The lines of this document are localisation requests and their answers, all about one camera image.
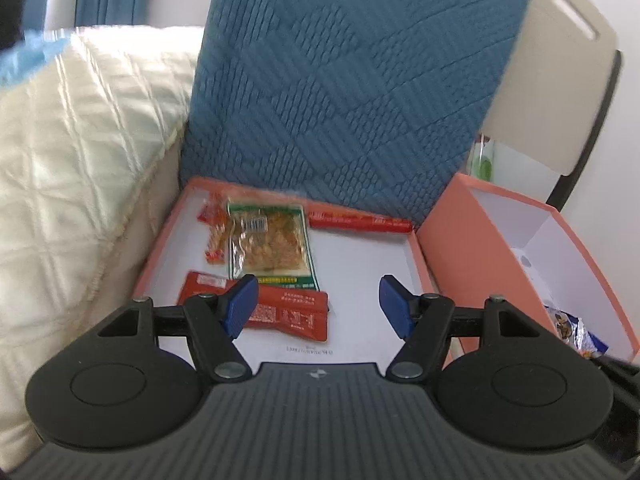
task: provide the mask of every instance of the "red tube package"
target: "red tube package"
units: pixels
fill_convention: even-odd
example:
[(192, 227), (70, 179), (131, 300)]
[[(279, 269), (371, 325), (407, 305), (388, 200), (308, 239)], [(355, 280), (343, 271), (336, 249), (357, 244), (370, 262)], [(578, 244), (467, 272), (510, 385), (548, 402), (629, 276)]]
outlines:
[[(191, 270), (182, 286), (178, 304), (195, 294), (223, 294), (235, 282)], [(328, 310), (326, 292), (259, 285), (258, 305), (245, 326), (274, 328), (313, 341), (326, 341)]]
[(312, 211), (308, 214), (309, 227), (315, 229), (353, 229), (365, 232), (410, 233), (414, 228), (410, 220), (380, 215), (350, 215)]

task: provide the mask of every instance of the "mattress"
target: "mattress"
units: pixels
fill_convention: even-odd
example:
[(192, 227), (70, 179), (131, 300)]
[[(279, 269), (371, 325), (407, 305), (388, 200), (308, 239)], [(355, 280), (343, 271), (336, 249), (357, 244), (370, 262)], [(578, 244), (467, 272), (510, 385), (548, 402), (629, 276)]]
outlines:
[(24, 389), (129, 297), (178, 192), (200, 28), (96, 28), (0, 91), (0, 468), (39, 443)]

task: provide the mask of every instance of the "ribbed gray plate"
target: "ribbed gray plate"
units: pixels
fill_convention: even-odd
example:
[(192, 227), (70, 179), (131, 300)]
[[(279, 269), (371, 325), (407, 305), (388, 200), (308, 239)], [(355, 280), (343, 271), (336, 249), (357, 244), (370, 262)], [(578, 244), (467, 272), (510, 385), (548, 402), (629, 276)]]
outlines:
[(579, 446), (524, 455), (452, 428), (418, 386), (374, 365), (265, 364), (249, 382), (217, 386), (175, 433), (149, 446), (85, 453), (44, 445), (15, 480), (615, 480)]

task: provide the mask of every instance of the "blue quilted cover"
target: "blue quilted cover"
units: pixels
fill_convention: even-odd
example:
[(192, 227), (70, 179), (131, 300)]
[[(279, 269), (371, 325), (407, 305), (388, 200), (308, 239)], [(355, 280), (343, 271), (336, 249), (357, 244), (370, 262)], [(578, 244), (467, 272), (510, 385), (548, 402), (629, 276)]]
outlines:
[(181, 178), (421, 222), (468, 150), (528, 0), (212, 0)]

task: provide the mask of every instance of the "white logo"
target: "white logo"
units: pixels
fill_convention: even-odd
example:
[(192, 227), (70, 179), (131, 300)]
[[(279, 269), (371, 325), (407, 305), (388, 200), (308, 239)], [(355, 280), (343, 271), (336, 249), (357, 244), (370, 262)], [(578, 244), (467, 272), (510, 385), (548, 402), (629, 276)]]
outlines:
[(324, 370), (322, 370), (322, 368), (318, 368), (318, 370), (314, 370), (313, 372), (309, 372), (309, 375), (312, 376), (314, 379), (322, 379), (323, 377), (327, 377), (327, 375), (329, 375), (327, 372), (325, 372)]

